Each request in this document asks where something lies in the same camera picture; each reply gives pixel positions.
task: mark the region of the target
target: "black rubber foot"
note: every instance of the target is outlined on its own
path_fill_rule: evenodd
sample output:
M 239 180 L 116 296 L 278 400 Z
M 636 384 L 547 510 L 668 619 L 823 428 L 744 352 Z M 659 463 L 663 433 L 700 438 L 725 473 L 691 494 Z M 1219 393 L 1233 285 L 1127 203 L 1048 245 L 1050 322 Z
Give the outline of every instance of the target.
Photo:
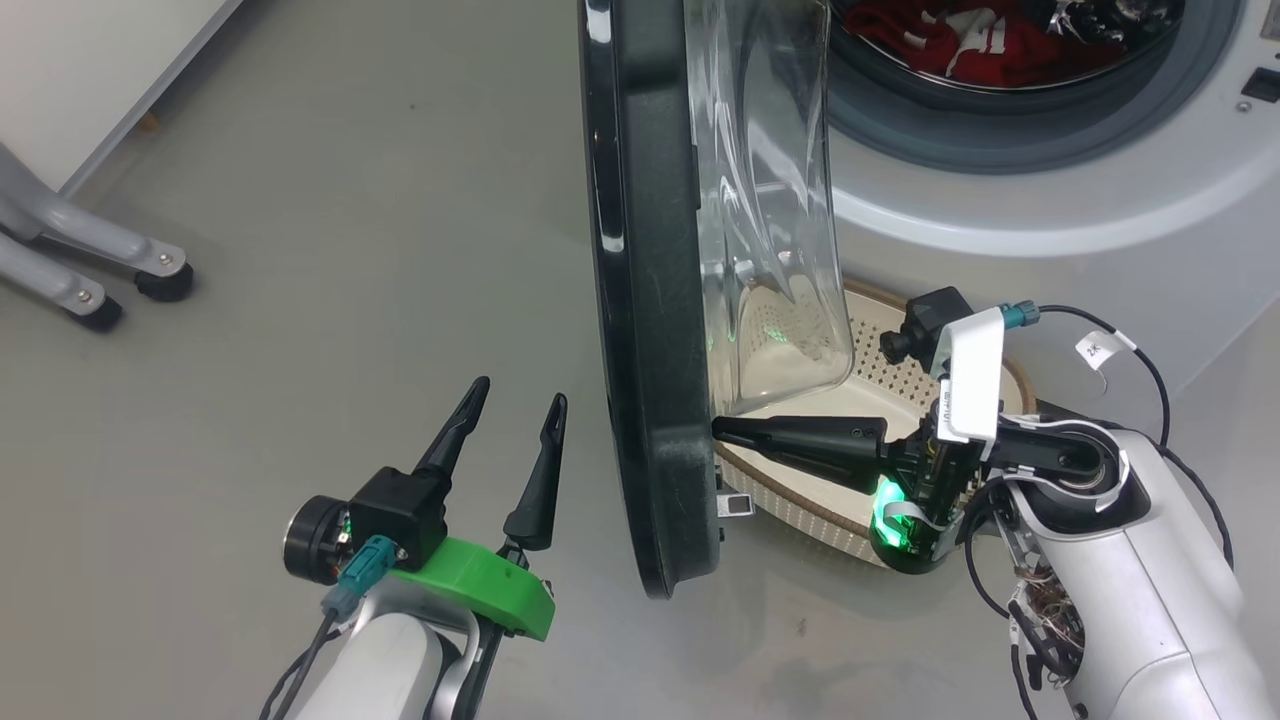
M 196 270 L 192 270 L 191 263 L 187 263 L 180 270 L 164 278 L 138 272 L 133 275 L 133 284 L 138 287 L 138 292 L 156 302 L 177 302 L 191 295 L 195 279 Z
M 105 333 L 115 327 L 120 322 L 120 316 L 124 315 L 124 309 L 120 304 L 108 297 L 88 315 L 77 315 L 70 310 L 63 310 L 67 315 L 79 323 L 81 325 L 96 332 Z

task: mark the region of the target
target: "grey floor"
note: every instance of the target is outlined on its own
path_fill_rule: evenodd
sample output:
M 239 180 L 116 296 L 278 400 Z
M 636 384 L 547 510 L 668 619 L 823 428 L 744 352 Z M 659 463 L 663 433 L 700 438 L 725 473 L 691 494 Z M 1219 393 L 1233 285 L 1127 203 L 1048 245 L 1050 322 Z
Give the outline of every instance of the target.
M 557 623 L 504 646 L 483 716 L 1020 716 L 1005 625 L 960 562 L 879 573 L 760 516 L 716 575 L 644 597 L 571 3 L 248 5 L 163 129 L 82 193 L 186 247 L 196 295 L 154 305 L 110 279 L 128 315 L 99 337 L 0 287 L 0 716 L 256 714 L 319 619 L 321 592 L 280 565 L 285 520 L 411 464 L 480 373 L 448 503 L 470 539 L 498 543 L 552 393 L 571 404 L 556 544 L 534 559 Z M 979 555 L 1006 587 L 1001 550 Z

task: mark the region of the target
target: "open door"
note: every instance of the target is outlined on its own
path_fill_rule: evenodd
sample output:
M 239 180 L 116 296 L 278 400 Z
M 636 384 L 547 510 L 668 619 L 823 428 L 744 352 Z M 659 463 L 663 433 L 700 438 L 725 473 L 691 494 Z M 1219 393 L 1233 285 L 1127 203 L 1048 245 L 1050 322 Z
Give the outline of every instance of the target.
M 852 368 L 819 0 L 581 0 L 593 252 L 645 591 L 716 569 L 713 415 Z

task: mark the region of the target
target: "green light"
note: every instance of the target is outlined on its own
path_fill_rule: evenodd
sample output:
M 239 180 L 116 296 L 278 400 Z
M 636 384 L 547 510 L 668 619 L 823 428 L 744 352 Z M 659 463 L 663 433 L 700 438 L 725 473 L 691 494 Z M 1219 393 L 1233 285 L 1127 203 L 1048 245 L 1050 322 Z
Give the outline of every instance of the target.
M 891 502 L 906 500 L 906 493 L 893 480 L 888 478 L 881 478 L 881 487 L 876 491 L 876 505 L 872 507 L 872 525 L 879 533 L 879 537 L 884 538 L 884 542 L 892 547 L 902 547 L 906 544 L 906 537 L 901 530 L 891 528 L 884 521 L 884 507 Z

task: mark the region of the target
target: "green bracket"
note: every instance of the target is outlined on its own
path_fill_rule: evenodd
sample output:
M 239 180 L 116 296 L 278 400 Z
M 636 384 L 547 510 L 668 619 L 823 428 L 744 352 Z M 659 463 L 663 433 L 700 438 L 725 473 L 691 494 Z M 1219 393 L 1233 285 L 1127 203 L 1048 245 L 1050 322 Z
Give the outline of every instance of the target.
M 547 639 L 556 618 L 556 601 L 536 575 L 467 541 L 444 538 L 421 570 L 392 574 L 535 641 Z

